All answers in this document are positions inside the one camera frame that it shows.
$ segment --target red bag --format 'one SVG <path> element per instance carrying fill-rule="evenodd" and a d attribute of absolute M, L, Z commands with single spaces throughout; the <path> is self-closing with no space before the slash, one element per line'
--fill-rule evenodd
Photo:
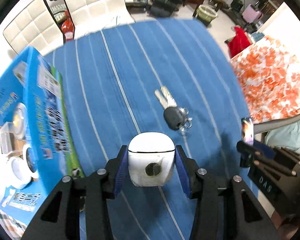
<path fill-rule="evenodd" d="M 239 26 L 234 27 L 235 36 L 231 41 L 227 43 L 230 49 L 230 56 L 233 58 L 235 55 L 243 51 L 245 48 L 251 45 L 251 42 L 247 38 L 245 31 Z"/>
<path fill-rule="evenodd" d="M 74 38 L 74 25 L 70 18 L 70 15 L 67 11 L 65 11 L 67 19 L 61 25 L 61 31 L 66 37 L 66 41 L 73 40 Z"/>

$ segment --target light blue cloth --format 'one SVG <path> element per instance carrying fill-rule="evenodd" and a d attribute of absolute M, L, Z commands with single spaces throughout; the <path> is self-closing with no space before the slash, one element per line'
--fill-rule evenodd
<path fill-rule="evenodd" d="M 256 193 L 236 150 L 241 118 L 249 112 L 230 64 L 199 21 L 119 26 L 67 42 L 45 58 L 62 74 L 71 135 L 86 175 L 103 168 L 138 133 L 156 131 L 181 144 L 208 172 L 241 174 Z M 184 138 L 163 118 L 154 95 L 162 85 L 193 118 Z M 195 206 L 176 172 L 162 188 L 135 187 L 127 177 L 122 193 L 108 201 L 117 240 L 189 239 Z"/>
<path fill-rule="evenodd" d="M 265 35 L 263 33 L 251 33 L 252 38 L 255 42 L 260 41 Z"/>
<path fill-rule="evenodd" d="M 300 121 L 268 132 L 265 143 L 300 153 Z"/>

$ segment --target key fob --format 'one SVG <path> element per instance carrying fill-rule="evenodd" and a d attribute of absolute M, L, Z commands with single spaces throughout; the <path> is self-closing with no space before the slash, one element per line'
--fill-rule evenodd
<path fill-rule="evenodd" d="M 172 130 L 179 130 L 180 125 L 184 125 L 188 120 L 188 115 L 185 111 L 181 111 L 179 107 L 170 106 L 163 112 L 163 117 Z"/>

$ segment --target trash bin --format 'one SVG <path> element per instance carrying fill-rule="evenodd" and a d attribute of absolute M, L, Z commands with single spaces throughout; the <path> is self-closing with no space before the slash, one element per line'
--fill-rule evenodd
<path fill-rule="evenodd" d="M 230 7 L 234 11 L 240 12 L 241 8 L 243 7 L 243 2 L 241 0 L 233 0 Z"/>
<path fill-rule="evenodd" d="M 197 19 L 207 27 L 217 16 L 217 12 L 211 9 L 209 6 L 199 5 L 199 8 L 197 9 Z"/>

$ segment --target metal screw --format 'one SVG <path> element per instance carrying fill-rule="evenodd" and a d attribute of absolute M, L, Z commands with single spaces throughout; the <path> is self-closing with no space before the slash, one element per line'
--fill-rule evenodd
<path fill-rule="evenodd" d="M 99 169 L 99 170 L 97 170 L 97 173 L 98 173 L 99 175 L 103 175 L 103 174 L 106 174 L 106 173 L 107 173 L 107 170 L 106 170 L 106 169 Z"/>
<path fill-rule="evenodd" d="M 242 181 L 242 178 L 240 176 L 238 176 L 238 175 L 235 175 L 235 176 L 233 176 L 233 180 L 235 182 L 240 182 L 240 181 Z"/>
<path fill-rule="evenodd" d="M 199 173 L 200 175 L 204 175 L 204 174 L 207 174 L 207 170 L 206 170 L 206 169 L 203 169 L 203 168 L 200 168 L 200 169 L 198 169 L 198 173 Z"/>
<path fill-rule="evenodd" d="M 71 180 L 71 177 L 70 176 L 64 176 L 62 178 L 62 182 L 69 182 Z"/>

